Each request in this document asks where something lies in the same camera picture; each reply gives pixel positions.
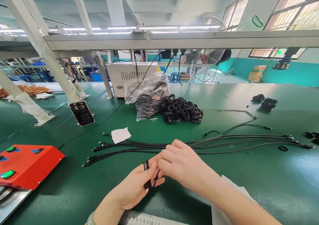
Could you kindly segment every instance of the white wall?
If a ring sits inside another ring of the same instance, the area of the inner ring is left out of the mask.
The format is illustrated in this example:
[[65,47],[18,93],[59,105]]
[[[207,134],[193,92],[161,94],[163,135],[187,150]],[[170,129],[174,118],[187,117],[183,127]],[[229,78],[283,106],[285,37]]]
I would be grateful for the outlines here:
[[[221,8],[223,9],[218,11],[214,16],[222,20],[225,14],[226,7],[230,6],[235,1],[237,0],[223,0],[223,2],[221,2]],[[279,0],[249,0],[238,28],[241,28],[245,24],[245,21],[253,15],[257,15],[264,23],[264,25],[266,25],[271,13],[274,11],[278,2]],[[239,51],[240,50],[232,50],[232,57],[237,57]],[[241,51],[239,57],[247,58],[249,54],[250,51]],[[319,63],[317,55],[319,55],[319,49],[310,48],[307,49],[297,61],[306,63]]]

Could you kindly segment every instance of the plastic bag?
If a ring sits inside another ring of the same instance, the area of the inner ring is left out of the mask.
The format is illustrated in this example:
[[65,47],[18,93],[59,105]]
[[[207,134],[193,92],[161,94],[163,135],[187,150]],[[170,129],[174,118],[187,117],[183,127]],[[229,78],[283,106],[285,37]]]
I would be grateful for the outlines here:
[[135,103],[136,121],[159,113],[162,102],[170,95],[168,79],[163,72],[147,73],[144,80],[143,77],[140,75],[124,83],[125,103]]
[[239,28],[237,31],[261,31],[263,27],[264,24],[259,17],[257,15],[253,15],[248,18],[242,28]]

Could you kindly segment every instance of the hand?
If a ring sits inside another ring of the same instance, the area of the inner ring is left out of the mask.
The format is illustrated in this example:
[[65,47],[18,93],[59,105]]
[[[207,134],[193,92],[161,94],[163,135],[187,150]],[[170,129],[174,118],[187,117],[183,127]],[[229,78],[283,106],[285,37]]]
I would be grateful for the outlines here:
[[161,173],[204,197],[207,197],[208,188],[218,188],[223,184],[222,178],[191,147],[179,140],[167,145],[160,156],[158,167]]
[[[144,171],[143,164],[139,165],[109,193],[117,201],[119,209],[132,209],[145,197],[148,189],[144,189],[144,184],[151,180],[152,186],[154,185],[154,179],[159,170],[156,160],[159,158],[159,154],[151,158],[149,160],[150,168],[146,171]],[[160,171],[155,187],[165,182],[165,178],[162,176],[163,173]]]

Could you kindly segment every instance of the window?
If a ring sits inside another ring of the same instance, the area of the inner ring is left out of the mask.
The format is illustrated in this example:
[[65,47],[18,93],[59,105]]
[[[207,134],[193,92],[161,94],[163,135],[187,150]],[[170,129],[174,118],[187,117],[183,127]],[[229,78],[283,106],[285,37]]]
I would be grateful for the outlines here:
[[248,0],[239,0],[233,5],[226,8],[223,22],[226,25],[227,31],[235,31],[240,23]]
[[[271,14],[264,30],[313,30],[319,29],[319,0],[280,0]],[[284,57],[286,49],[265,48],[255,49],[249,57],[274,58]],[[292,59],[298,59],[305,51],[301,48]]]

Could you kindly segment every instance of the smartphone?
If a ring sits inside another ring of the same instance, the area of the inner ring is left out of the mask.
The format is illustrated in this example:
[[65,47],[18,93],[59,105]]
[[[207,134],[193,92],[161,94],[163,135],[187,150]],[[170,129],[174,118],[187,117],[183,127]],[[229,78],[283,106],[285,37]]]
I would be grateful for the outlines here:
[[69,107],[80,126],[86,126],[95,122],[93,115],[85,101],[71,103],[69,104]]

